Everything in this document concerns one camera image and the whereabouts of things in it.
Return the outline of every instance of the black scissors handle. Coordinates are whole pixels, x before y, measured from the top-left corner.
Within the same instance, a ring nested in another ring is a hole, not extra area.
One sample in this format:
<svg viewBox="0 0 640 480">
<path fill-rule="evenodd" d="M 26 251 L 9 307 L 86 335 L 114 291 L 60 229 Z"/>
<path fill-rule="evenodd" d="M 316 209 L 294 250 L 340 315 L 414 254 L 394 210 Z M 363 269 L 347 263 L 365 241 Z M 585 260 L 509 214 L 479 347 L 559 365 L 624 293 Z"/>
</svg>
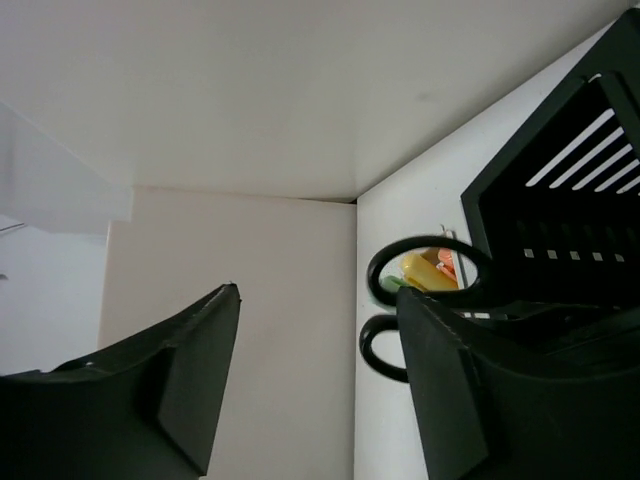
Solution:
<svg viewBox="0 0 640 480">
<path fill-rule="evenodd" d="M 376 372 L 397 382 L 409 383 L 407 369 L 396 367 L 382 360 L 373 351 L 373 339 L 382 332 L 398 331 L 398 319 L 395 315 L 376 315 L 371 317 L 360 330 L 358 346 L 364 361 Z"/>
<path fill-rule="evenodd" d="M 463 290 L 428 292 L 427 295 L 459 311 L 491 309 L 507 303 L 504 288 L 501 288 L 494 262 L 480 250 L 453 238 L 436 235 L 409 237 L 391 243 L 376 253 L 367 268 L 367 284 L 371 294 L 383 305 L 396 305 L 396 293 L 382 288 L 380 274 L 384 267 L 398 255 L 419 248 L 448 248 L 471 260 L 478 270 L 476 281 Z"/>
</svg>

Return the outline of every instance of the white shelf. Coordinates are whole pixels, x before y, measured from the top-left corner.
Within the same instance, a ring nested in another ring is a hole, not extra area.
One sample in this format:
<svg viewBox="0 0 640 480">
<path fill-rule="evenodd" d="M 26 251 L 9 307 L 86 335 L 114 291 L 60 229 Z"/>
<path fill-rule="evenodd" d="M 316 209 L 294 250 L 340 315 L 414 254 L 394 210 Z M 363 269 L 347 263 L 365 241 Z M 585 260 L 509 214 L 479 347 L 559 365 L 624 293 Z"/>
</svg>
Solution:
<svg viewBox="0 0 640 480">
<path fill-rule="evenodd" d="M 580 60 L 604 30 L 547 67 L 459 130 L 358 199 L 357 330 L 380 313 L 369 298 L 371 257 L 395 240 L 437 234 L 441 225 L 469 241 L 460 194 Z M 403 365 L 397 335 L 376 351 Z M 355 480 L 427 478 L 409 387 L 387 380 L 356 359 Z"/>
</svg>

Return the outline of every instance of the white ceiling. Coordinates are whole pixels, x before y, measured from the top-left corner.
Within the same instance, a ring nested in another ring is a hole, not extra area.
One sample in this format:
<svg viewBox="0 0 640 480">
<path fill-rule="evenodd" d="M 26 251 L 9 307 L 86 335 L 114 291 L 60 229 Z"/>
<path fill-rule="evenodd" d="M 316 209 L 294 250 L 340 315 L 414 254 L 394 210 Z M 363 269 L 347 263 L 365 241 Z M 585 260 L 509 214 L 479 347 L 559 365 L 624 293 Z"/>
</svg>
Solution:
<svg viewBox="0 0 640 480">
<path fill-rule="evenodd" d="M 112 182 L 363 192 L 630 0 L 0 2 L 0 101 Z"/>
</svg>

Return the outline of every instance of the beige wall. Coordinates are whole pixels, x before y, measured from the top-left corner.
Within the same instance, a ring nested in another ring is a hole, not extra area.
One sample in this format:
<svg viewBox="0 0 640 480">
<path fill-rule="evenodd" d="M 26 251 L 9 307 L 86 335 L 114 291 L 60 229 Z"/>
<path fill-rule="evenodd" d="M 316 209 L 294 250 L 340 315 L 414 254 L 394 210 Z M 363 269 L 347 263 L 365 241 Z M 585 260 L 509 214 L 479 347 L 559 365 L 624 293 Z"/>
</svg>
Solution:
<svg viewBox="0 0 640 480">
<path fill-rule="evenodd" d="M 207 478 L 352 478 L 355 228 L 352 205 L 165 189 L 112 224 L 102 346 L 240 288 Z"/>
</svg>

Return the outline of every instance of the orange object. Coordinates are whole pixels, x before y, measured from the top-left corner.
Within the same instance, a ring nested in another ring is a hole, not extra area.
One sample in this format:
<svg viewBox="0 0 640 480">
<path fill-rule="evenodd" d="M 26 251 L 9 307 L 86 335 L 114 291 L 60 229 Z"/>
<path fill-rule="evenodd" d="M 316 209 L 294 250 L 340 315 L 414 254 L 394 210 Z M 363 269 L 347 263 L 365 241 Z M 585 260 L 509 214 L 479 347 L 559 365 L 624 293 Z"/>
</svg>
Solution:
<svg viewBox="0 0 640 480">
<path fill-rule="evenodd" d="M 440 270 L 442 273 L 444 273 L 447 277 L 449 277 L 454 282 L 456 283 L 458 282 L 458 277 L 456 277 L 455 268 L 453 268 L 452 266 L 449 266 L 444 262 L 441 262 L 438 265 L 436 265 L 436 268 Z"/>
<path fill-rule="evenodd" d="M 453 254 L 448 248 L 441 248 L 438 251 L 438 260 L 453 269 Z"/>
</svg>

